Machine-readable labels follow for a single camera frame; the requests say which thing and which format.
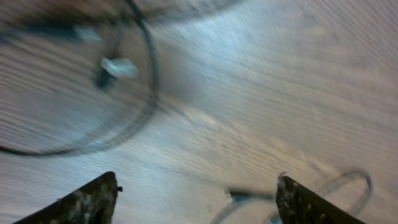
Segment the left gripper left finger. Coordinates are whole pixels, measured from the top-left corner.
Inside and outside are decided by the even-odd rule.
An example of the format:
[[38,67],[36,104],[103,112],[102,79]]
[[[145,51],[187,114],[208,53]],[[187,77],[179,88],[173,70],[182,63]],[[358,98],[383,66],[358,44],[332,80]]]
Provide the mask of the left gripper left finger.
[[122,191],[116,174],[108,171],[14,224],[111,224]]

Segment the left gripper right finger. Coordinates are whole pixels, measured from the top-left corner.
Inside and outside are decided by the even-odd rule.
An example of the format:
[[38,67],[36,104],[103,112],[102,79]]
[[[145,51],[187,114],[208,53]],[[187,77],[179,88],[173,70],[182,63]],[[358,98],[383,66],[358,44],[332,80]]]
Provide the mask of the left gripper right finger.
[[275,197],[283,224],[364,224],[293,178],[278,178]]

